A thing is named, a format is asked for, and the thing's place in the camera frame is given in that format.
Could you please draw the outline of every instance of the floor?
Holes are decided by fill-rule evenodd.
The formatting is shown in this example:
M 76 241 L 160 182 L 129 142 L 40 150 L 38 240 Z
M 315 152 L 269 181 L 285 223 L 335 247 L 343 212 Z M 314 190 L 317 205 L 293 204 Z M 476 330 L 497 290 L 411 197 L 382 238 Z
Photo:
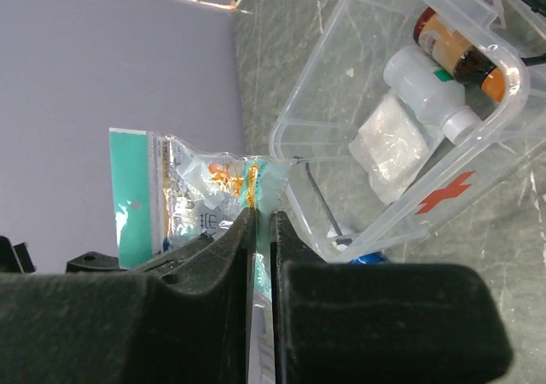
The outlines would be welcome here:
M 241 2 L 235 41 L 249 154 L 269 154 L 271 128 L 337 1 Z M 332 189 L 323 189 L 327 198 Z M 287 202 L 284 208 L 293 215 Z M 479 272 L 516 353 L 501 383 L 538 383 L 546 376 L 545 209 L 546 156 L 539 154 L 425 242 L 388 251 L 394 261 L 458 263 Z

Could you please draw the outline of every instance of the amber medicine bottle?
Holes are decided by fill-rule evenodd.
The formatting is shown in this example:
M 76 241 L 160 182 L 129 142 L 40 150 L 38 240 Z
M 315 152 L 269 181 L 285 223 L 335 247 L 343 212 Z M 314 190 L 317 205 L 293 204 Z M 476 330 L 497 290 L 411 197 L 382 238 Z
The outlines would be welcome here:
M 461 84 L 476 84 L 500 102 L 506 86 L 502 71 L 457 31 L 451 31 L 430 7 L 417 23 L 413 38 L 421 48 Z

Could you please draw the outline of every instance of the storage bin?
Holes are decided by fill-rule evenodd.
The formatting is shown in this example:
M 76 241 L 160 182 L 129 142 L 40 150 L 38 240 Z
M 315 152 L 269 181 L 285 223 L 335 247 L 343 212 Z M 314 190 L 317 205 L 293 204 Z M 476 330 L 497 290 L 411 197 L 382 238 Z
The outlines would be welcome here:
M 514 0 L 339 1 L 270 136 L 274 157 L 298 159 L 288 199 L 326 260 L 347 261 L 424 240 L 544 151 L 546 72 L 525 67 L 517 44 L 495 32 L 501 24 L 495 1 L 503 6 L 504 34 L 512 32 L 518 44 L 540 50 L 543 19 Z M 386 206 L 348 144 L 388 92 L 383 69 L 399 49 L 413 44 L 415 22 L 427 6 L 503 71 L 506 95 L 494 103 L 468 87 L 467 103 L 484 122 L 457 147 L 444 140 L 405 193 Z

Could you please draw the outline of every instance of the red cross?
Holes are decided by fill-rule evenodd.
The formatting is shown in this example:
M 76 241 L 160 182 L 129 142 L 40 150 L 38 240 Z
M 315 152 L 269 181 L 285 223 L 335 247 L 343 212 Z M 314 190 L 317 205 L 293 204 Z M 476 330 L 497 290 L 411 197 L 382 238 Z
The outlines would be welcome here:
M 470 188 L 470 185 L 463 185 L 467 179 L 469 179 L 475 171 L 464 172 L 458 177 L 456 177 L 452 183 L 447 185 L 445 188 L 436 189 L 429 196 L 427 196 L 419 205 L 423 207 L 415 215 L 421 215 L 432 211 L 436 205 L 438 205 L 444 199 L 453 199 L 462 194 L 465 190 Z

